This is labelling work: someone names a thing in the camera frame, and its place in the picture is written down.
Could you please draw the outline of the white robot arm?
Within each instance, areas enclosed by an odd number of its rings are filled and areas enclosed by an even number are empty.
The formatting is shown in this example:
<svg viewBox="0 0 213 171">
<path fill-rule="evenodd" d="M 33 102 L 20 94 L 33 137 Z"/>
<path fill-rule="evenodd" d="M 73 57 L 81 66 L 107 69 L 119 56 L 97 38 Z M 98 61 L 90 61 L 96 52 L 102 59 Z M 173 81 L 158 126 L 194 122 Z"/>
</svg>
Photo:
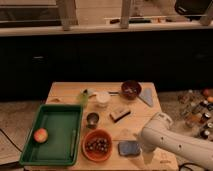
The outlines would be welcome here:
<svg viewBox="0 0 213 171">
<path fill-rule="evenodd" d="M 166 113 L 152 116 L 137 134 L 142 151 L 151 153 L 159 147 L 213 171 L 213 142 L 172 132 L 172 124 Z"/>
</svg>

